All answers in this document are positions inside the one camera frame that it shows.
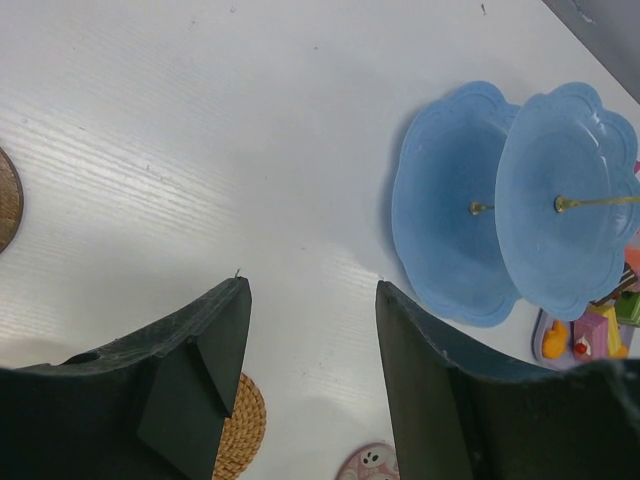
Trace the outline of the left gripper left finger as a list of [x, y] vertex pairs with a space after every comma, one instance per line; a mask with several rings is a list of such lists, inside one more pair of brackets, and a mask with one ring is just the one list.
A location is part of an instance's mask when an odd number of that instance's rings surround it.
[[5, 479], [208, 479], [232, 414], [252, 296], [229, 278], [58, 364], [1, 372]]

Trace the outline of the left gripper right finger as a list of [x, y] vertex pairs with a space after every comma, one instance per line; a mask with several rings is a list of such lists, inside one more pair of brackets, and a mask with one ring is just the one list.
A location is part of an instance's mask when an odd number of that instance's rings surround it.
[[565, 371], [496, 351], [376, 290], [376, 323], [404, 479], [635, 479], [639, 364]]

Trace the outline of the chocolate layered cake slice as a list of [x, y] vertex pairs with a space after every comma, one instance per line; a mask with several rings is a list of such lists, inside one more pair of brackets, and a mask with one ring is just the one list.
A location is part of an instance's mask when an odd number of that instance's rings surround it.
[[591, 301], [590, 304], [593, 306], [602, 306], [610, 301], [615, 301], [621, 296], [623, 292], [629, 291], [631, 287], [637, 283], [637, 281], [638, 276], [636, 275], [635, 270], [628, 263], [626, 263], [624, 265], [624, 270], [617, 286], [609, 294], [598, 300]]

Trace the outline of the pink patterned mug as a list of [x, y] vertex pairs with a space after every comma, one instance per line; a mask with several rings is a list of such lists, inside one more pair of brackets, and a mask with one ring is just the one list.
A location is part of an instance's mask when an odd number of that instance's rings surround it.
[[394, 447], [374, 442], [356, 450], [341, 466], [336, 480], [399, 480], [399, 466]]

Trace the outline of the woven rattan coaster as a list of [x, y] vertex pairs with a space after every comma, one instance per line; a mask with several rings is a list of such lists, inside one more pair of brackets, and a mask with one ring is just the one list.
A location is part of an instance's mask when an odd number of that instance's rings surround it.
[[236, 480], [247, 470], [262, 445], [266, 425], [267, 409], [262, 393], [242, 373], [232, 416], [224, 422], [214, 480]]

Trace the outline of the orange cookie left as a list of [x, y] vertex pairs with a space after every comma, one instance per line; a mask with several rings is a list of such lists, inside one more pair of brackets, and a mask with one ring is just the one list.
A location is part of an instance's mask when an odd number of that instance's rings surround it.
[[570, 332], [564, 323], [555, 320], [543, 335], [541, 352], [546, 359], [556, 360], [560, 358], [567, 349]]

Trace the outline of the orange cookie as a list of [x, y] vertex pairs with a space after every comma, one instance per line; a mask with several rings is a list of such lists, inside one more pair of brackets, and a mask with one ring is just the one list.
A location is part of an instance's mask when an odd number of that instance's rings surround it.
[[629, 355], [629, 350], [626, 345], [621, 345], [614, 353], [610, 354], [611, 359], [626, 359]]
[[567, 349], [570, 332], [564, 323], [555, 320], [543, 335], [541, 352], [546, 359], [556, 360], [560, 358]]

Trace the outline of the purple serving tray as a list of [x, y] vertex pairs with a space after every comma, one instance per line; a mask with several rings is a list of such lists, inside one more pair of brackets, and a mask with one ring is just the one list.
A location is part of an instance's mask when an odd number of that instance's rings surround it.
[[540, 365], [552, 370], [575, 367], [573, 323], [557, 320], [544, 310], [539, 311], [532, 337], [533, 355]]

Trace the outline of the pink strawberry cake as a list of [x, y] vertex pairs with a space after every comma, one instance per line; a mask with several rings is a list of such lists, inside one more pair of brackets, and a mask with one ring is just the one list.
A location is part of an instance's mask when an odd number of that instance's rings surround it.
[[587, 312], [573, 323], [573, 354], [576, 360], [588, 362], [606, 358], [606, 340], [605, 318]]

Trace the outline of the yellow pink cake slice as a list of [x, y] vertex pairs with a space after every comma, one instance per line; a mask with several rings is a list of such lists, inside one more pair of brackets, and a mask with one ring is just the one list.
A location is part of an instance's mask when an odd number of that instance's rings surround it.
[[599, 315], [607, 320], [607, 354], [614, 353], [622, 344], [620, 327], [617, 321], [616, 311], [612, 304], [602, 306], [590, 306], [590, 313]]

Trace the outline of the orange cookie right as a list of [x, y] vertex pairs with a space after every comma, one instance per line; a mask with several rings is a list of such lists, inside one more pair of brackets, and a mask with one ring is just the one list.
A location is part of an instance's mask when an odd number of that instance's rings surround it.
[[611, 359], [626, 359], [629, 355], [629, 350], [626, 345], [621, 345], [614, 353], [610, 354]]

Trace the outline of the green striped macaron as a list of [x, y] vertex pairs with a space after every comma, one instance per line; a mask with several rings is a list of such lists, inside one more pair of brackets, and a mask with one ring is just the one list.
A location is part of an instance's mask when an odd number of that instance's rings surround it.
[[623, 292], [615, 302], [617, 320], [620, 324], [638, 328], [640, 326], [640, 293]]

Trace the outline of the blue three-tier cake stand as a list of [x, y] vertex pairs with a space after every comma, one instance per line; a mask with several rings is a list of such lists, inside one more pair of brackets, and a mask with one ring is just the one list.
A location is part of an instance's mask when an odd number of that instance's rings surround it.
[[485, 81], [424, 108], [402, 144], [395, 248], [427, 309], [476, 327], [525, 300], [578, 319], [639, 227], [636, 131], [573, 82], [524, 104]]

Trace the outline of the red pink macaron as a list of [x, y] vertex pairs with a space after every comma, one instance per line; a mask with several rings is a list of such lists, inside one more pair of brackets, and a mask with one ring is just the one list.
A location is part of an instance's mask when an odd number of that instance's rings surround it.
[[625, 262], [634, 271], [637, 277], [640, 277], [640, 248], [638, 246], [628, 245], [625, 247]]

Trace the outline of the brown wooden coaster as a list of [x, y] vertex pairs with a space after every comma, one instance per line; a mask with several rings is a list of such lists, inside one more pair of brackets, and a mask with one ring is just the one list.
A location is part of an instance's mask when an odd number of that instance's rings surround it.
[[13, 162], [1, 149], [0, 161], [0, 252], [15, 238], [24, 212], [24, 192]]

